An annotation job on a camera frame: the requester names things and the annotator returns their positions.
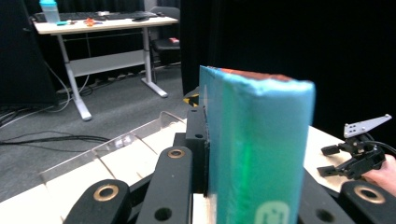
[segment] water bottle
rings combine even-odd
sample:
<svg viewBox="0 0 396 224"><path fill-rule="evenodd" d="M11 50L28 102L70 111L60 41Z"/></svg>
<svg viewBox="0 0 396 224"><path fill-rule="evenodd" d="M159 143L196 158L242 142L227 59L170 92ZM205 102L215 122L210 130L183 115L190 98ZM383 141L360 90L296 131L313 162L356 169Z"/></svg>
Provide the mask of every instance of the water bottle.
<svg viewBox="0 0 396 224"><path fill-rule="evenodd" d="M40 0L40 6L48 23L56 23L61 20L55 0Z"/></svg>

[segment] standing desk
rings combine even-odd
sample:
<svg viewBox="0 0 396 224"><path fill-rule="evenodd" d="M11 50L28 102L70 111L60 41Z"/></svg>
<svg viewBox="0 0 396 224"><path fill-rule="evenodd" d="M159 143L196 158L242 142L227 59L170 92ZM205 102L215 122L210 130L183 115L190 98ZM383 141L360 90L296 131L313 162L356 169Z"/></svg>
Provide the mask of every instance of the standing desk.
<svg viewBox="0 0 396 224"><path fill-rule="evenodd" d="M158 87L151 80L151 68L149 57L149 27L163 26L177 23L177 20L168 17L150 18L148 21L135 22L130 19L101 21L102 24L95 24L92 27L87 26L84 21L77 21L73 25L57 26L46 22L36 22L35 28L40 35L56 35L64 57L64 66L70 81L73 92L73 100L76 104L79 114L83 120L92 119L92 115L85 106L84 101L78 92L76 77L86 76L93 73L105 72L120 69L129 66L144 64L146 77L142 81L157 92L161 97L167 97L167 93ZM125 53L111 54L106 56L92 57L70 61L67 56L66 47L64 46L63 35L83 34L99 31L111 31L122 29L142 28L143 30L143 49Z"/></svg>

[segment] gray carpet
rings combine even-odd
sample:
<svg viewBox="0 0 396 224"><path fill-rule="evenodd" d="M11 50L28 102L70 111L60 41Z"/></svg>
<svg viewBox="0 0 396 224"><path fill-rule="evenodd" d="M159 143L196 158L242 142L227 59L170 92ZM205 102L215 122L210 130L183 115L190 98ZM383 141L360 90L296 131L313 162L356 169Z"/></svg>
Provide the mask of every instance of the gray carpet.
<svg viewBox="0 0 396 224"><path fill-rule="evenodd" d="M92 113L91 121L83 121L74 103L71 103L61 112L39 112L0 128L0 141L27 133L40 134L18 140L64 136L47 131L112 139L157 119L161 111L183 119L187 117L191 106L183 102L179 66L157 69L157 84L168 93L167 98L160 97L144 85L140 80L142 76L112 82L84 96L83 100ZM99 144L62 141L31 144L36 147L0 146L0 202L41 184L39 172Z"/></svg>

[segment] desk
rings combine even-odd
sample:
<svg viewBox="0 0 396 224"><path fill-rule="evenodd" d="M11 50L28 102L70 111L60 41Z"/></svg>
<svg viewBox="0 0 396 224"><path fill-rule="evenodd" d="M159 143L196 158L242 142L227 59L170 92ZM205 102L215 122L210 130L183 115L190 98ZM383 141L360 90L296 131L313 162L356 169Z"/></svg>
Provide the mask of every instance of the desk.
<svg viewBox="0 0 396 224"><path fill-rule="evenodd" d="M102 162L111 169L113 175L128 185L132 185L142 176L153 172L156 160L163 149L172 146L175 133L185 132L186 126L180 122L161 129L143 138L147 145L135 141L127 147L105 155ZM126 135L115 138L115 145L121 145ZM326 178L318 174L317 167L338 165L350 158L345 152L325 157L320 149L329 145L341 143L331 135L318 129L309 128L305 151L304 167L316 179L330 189L340 191L341 185L347 181L343 176ZM44 185L27 190L0 203L0 223L62 223L60 217L66 217L69 210L91 184L99 180L112 178L108 171L98 161L90 162L67 174L56 177ZM193 224L206 224L208 201L199 194L194 195Z"/></svg>
<svg viewBox="0 0 396 224"><path fill-rule="evenodd" d="M35 23L35 28L40 35L56 35L64 57L64 66L73 92L73 100L79 114L83 120L90 120L92 115L85 106L78 92L76 77L86 76L92 73L110 71L114 69L144 64L146 77L142 81L161 97L167 97L167 93L154 84L151 80L151 68L149 57L149 30L148 27L163 26L177 23L177 20L168 17L150 18L148 21L135 22L132 20L102 21L103 24L95 24L92 27L77 21L74 25L57 26L46 22ZM121 29L142 28L143 30L143 49L126 53L112 54L107 56L92 57L70 61L64 46L63 35L81 34L99 31L111 31Z"/></svg>

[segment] white shelf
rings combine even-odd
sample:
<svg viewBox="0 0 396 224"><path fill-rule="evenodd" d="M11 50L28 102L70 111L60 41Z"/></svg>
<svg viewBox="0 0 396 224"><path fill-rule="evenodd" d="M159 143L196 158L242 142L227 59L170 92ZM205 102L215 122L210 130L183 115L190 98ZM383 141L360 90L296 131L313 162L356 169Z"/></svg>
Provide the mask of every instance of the white shelf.
<svg viewBox="0 0 396 224"><path fill-rule="evenodd" d="M144 64L144 51L130 51L70 61L75 77Z"/></svg>

